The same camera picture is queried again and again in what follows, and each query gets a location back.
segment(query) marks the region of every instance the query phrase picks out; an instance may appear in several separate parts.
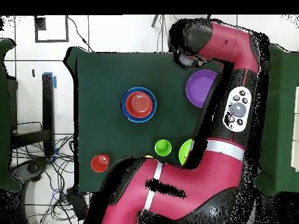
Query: green cup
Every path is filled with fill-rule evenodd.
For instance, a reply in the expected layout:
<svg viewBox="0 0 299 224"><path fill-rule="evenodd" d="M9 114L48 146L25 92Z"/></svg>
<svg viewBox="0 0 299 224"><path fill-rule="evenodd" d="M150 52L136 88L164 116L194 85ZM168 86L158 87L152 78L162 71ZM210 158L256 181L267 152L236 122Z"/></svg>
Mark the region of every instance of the green cup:
<svg viewBox="0 0 299 224"><path fill-rule="evenodd" d="M168 156L171 153L171 143L165 139L155 144L155 151L159 156Z"/></svg>

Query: green bowl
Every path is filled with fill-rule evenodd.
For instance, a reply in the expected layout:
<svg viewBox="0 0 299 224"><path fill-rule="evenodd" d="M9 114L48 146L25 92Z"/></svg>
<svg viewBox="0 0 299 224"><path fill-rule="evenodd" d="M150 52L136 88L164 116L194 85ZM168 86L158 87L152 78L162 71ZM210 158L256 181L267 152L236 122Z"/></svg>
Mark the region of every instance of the green bowl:
<svg viewBox="0 0 299 224"><path fill-rule="evenodd" d="M192 144L192 139L189 139L186 142L184 142L183 145L180 147L179 160L180 160L180 164L182 164L182 165L184 165L184 163L188 157L191 144Z"/></svg>

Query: purple plate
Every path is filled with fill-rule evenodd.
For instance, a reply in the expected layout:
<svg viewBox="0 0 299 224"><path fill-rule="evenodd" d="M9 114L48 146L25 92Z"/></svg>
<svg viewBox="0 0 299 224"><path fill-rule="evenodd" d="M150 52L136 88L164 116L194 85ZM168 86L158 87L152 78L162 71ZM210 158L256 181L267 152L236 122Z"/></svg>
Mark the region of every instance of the purple plate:
<svg viewBox="0 0 299 224"><path fill-rule="evenodd" d="M196 107L203 107L208 92L216 78L217 73L208 69L195 72L188 80L186 94L188 100Z"/></svg>

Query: red bowl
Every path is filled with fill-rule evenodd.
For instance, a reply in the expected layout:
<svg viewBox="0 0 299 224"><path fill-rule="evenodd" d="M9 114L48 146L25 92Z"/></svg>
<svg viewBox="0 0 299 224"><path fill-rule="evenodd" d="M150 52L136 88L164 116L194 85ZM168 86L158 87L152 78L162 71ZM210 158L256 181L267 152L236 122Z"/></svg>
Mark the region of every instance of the red bowl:
<svg viewBox="0 0 299 224"><path fill-rule="evenodd" d="M152 100L144 92L134 92L126 100L126 109L135 118L145 118L152 111Z"/></svg>

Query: floor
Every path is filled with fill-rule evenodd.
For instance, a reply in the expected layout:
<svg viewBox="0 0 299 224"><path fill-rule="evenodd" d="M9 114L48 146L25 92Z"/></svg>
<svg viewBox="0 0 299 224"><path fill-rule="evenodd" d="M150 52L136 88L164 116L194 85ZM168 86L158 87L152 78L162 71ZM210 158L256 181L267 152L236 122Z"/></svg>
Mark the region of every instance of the floor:
<svg viewBox="0 0 299 224"><path fill-rule="evenodd" d="M46 17L46 30L39 32L41 40L63 40L65 34L65 16ZM123 16L69 16L76 24L78 33L86 40L94 51L118 52L156 52L167 51L168 30L177 19L200 18L206 15L165 15L163 40L159 19L154 28L151 27L154 15L123 15ZM211 18L221 19L223 22L266 33L272 43L280 44L289 51L299 50L298 16L283 15L212 15ZM16 47L5 57L5 66L9 75L16 76L18 88L18 123L42 122L41 108L41 75L52 72L57 77L57 88L54 89L54 117L55 139L58 148L63 140L74 133L73 123L73 82L71 75L62 63L68 47L80 46L89 49L76 31L72 21L68 21L69 42L36 43L33 16L3 17L4 30L0 31L0 38L15 40ZM19 133L35 131L40 128L38 123L19 125ZM30 146L29 152L38 156L41 150L37 146ZM65 156L56 160L57 168L63 162L65 171L65 190L74 183L74 164L70 157L72 151L66 143L57 156ZM25 150L15 150L12 166L26 160ZM43 174L40 181L30 183L26 194L26 214L30 224L39 224L41 217L51 208L55 201L53 189L58 189L57 173L49 165L47 174ZM72 224L82 224L75 218ZM67 220L53 220L46 217L43 224L71 224Z"/></svg>

